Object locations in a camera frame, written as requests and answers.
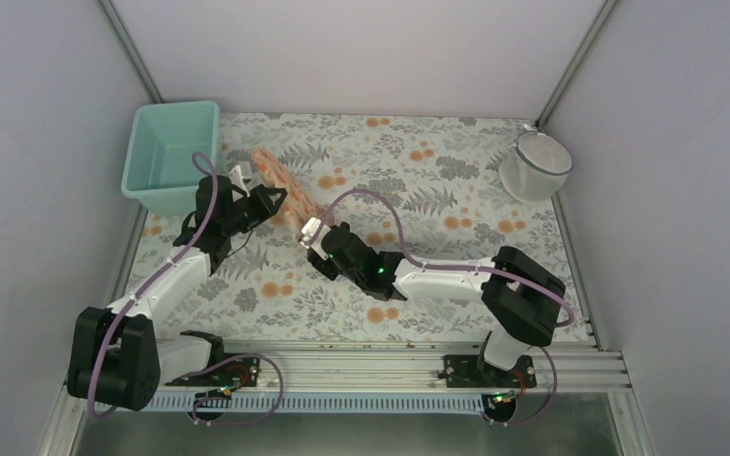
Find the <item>orange floral mesh laundry bag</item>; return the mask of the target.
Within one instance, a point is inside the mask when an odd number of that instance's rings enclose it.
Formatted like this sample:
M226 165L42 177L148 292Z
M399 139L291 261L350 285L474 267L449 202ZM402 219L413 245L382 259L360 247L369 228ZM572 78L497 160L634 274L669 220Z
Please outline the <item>orange floral mesh laundry bag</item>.
M279 217L295 238L301 237L301 229L312 218L320 218L321 206L288 168L264 148L251 151L252 163L263 181L274 188L287 191L279 209Z

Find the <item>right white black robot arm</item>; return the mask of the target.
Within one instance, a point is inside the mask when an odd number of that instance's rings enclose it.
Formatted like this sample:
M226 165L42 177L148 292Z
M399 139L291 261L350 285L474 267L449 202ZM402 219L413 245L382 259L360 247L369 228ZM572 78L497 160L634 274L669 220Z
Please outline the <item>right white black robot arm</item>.
M490 387L511 378L518 359L530 348L551 344L564 309L564 282L513 247L481 259L414 259L400 252L378 252L348 224L328 226L318 218L302 227L299 242L324 276L344 276L376 300L442 298L484 304L496 325L483 343L476 371Z

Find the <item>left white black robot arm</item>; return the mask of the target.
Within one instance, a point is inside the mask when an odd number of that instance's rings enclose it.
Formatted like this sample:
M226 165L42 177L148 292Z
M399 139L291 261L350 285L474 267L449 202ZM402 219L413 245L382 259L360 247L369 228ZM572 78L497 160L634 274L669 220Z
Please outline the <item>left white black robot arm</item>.
M163 263L141 285L104 308L87 307L74 325L67 392L112 409L141 410L158 386L194 376L205 385L226 372L221 338L201 331L163 335L162 324L232 254L232 239L276 215L288 193L205 177L196 208Z

